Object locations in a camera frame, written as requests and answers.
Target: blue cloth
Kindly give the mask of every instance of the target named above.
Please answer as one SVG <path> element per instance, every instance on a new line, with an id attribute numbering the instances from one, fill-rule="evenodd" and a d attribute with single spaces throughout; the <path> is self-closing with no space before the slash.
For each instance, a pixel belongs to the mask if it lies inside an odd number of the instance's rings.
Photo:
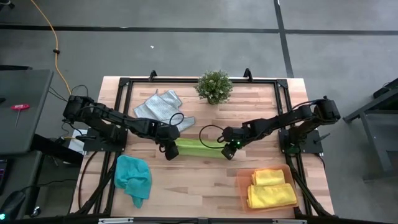
<path id="1" fill-rule="evenodd" d="M 116 187 L 124 189 L 124 193 L 132 197 L 137 208 L 142 201 L 149 198 L 152 176 L 145 161 L 130 156 L 119 156 L 114 176 Z"/>

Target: concrete floor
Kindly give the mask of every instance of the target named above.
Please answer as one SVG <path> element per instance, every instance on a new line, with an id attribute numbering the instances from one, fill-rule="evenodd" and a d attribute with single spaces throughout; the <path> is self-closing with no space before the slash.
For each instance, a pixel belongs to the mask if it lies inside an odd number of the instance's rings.
<path id="1" fill-rule="evenodd" d="M 4 8 L 0 22 L 45 25 L 29 1 Z M 277 29 L 273 0 L 72 0 L 37 1 L 55 25 L 121 27 L 213 27 Z M 280 0 L 286 29 L 398 30 L 398 2 L 390 0 Z M 84 84 L 97 99 L 105 75 L 196 76 L 208 69 L 241 76 L 286 78 L 279 34 L 186 32 L 57 32 L 59 67 L 70 86 Z M 0 30 L 0 64 L 54 69 L 49 31 Z M 294 77 L 304 78 L 310 99 L 328 95 L 345 116 L 371 100 L 385 82 L 397 78 L 398 35 L 287 35 Z M 58 76 L 52 86 L 67 91 Z M 60 129 L 65 104 L 49 95 L 37 132 Z M 326 174 L 335 213 L 344 218 L 397 222 L 398 180 L 365 184 L 362 176 L 380 167 L 360 121 L 321 127 Z M 45 170 L 77 176 L 76 167 Z M 71 187 L 49 187 L 43 216 L 66 213 Z"/>

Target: orange cable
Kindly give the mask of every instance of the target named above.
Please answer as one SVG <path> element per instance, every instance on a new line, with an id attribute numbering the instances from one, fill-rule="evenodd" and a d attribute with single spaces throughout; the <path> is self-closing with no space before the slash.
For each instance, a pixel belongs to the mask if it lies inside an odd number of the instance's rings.
<path id="1" fill-rule="evenodd" d="M 45 16 L 45 14 L 42 12 L 42 10 L 36 5 L 36 3 L 35 3 L 33 0 L 30 0 L 30 1 L 33 3 L 33 5 L 35 5 L 35 7 L 37 8 L 37 10 L 39 10 L 39 12 L 41 13 L 41 15 L 44 17 L 44 19 L 45 19 L 45 20 L 47 21 L 47 23 L 49 24 L 49 26 L 50 26 L 52 32 L 54 33 L 54 37 L 55 37 L 55 50 L 58 51 L 58 37 L 57 37 L 57 34 L 55 33 L 54 28 L 53 28 L 52 25 L 51 25 L 51 22 L 49 21 L 49 19 L 47 18 L 47 16 Z M 62 78 L 63 82 L 65 83 L 65 85 L 67 86 L 69 95 L 71 95 L 72 93 L 71 93 L 71 91 L 70 91 L 68 82 L 67 82 L 66 79 L 63 77 L 61 71 L 60 71 L 59 68 L 58 68 L 58 53 L 55 53 L 55 69 L 57 70 L 58 74 L 61 76 L 61 78 Z"/>

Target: gray cloth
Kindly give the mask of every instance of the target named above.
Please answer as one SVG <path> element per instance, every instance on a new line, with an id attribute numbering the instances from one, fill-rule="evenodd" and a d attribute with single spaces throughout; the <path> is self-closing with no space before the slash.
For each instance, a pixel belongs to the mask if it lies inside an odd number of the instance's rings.
<path id="1" fill-rule="evenodd" d="M 170 118 L 175 113 L 181 113 L 178 108 L 182 105 L 181 100 L 175 94 L 174 90 L 169 90 L 163 95 L 156 93 L 148 98 L 144 104 L 139 105 L 134 109 L 138 118 L 151 118 L 161 122 L 169 123 Z M 171 124 L 177 124 L 181 121 L 181 115 L 175 115 Z M 178 130 L 181 132 L 195 124 L 194 117 L 184 117 L 181 124 L 177 125 Z"/>

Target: green plant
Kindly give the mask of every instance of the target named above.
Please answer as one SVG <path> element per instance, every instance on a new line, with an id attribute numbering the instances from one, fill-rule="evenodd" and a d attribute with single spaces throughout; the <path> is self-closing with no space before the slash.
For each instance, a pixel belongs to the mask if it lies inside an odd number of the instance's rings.
<path id="1" fill-rule="evenodd" d="M 209 104 L 216 105 L 224 103 L 231 96 L 232 82 L 226 71 L 206 71 L 195 89 L 201 99 L 206 98 Z"/>

